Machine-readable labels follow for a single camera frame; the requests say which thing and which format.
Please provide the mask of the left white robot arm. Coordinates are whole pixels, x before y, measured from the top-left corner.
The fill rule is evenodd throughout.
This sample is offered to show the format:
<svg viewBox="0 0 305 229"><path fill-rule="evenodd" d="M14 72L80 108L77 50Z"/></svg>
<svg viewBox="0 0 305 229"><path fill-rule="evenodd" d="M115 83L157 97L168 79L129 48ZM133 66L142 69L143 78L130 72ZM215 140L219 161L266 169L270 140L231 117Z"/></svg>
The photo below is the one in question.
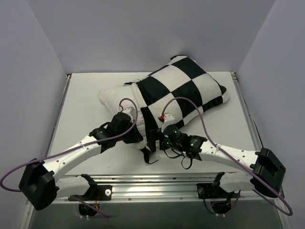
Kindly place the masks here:
<svg viewBox="0 0 305 229"><path fill-rule="evenodd" d="M134 144L143 140L134 118L124 112L116 114L111 122L93 129L61 156L51 156L40 162L31 160L19 183L20 191L36 210L45 209L55 199L67 197L70 201L109 199L109 188L100 189L87 174L65 177L67 172L87 159L114 147L117 142Z"/></svg>

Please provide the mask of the black white checkered pillowcase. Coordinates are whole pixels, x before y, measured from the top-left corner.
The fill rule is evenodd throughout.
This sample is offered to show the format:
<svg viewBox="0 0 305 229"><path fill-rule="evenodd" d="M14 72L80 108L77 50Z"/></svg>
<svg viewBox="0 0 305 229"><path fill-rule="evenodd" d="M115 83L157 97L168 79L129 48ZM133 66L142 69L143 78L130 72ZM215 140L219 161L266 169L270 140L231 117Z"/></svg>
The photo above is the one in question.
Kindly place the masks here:
<svg viewBox="0 0 305 229"><path fill-rule="evenodd" d="M174 56L160 69L124 85L130 87L137 104L137 128L145 131L145 143L153 142L153 131L161 128L158 118L162 111L173 115L176 126L182 128L230 98L225 86L184 55Z"/></svg>

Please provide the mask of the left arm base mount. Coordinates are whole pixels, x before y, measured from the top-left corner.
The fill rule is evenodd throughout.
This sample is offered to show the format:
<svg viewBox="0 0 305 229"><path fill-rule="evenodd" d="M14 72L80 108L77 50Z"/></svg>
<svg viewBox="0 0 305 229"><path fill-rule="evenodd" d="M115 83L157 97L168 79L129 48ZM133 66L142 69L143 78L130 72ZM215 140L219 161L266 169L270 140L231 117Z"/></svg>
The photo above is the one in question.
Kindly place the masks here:
<svg viewBox="0 0 305 229"><path fill-rule="evenodd" d="M109 201L112 199L111 185L96 185L90 186L83 195L73 195L68 198L69 201Z"/></svg>

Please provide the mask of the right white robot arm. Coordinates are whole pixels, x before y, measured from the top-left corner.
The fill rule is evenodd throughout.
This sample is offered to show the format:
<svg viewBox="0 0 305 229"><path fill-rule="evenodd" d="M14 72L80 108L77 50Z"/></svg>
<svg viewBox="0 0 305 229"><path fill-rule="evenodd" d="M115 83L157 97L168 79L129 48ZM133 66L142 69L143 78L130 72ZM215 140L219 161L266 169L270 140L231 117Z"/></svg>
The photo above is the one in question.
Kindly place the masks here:
<svg viewBox="0 0 305 229"><path fill-rule="evenodd" d="M212 192L217 197L238 190L254 190L257 193L276 198L282 186L286 168L267 148L249 151L213 143L197 135L182 133L176 125L151 130L148 134L148 147L156 151L172 150L177 156L191 162L211 161L237 169L237 172L219 172L212 184Z"/></svg>

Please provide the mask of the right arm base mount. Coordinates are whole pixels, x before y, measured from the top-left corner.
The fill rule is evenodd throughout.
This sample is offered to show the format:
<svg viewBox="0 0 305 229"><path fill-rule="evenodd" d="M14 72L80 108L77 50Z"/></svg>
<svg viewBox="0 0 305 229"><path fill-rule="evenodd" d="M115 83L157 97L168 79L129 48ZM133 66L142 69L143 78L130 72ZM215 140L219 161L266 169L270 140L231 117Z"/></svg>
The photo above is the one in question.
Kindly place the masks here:
<svg viewBox="0 0 305 229"><path fill-rule="evenodd" d="M219 186L213 186L212 183L198 183L196 186L199 199L225 199L231 195L231 192L226 192Z"/></svg>

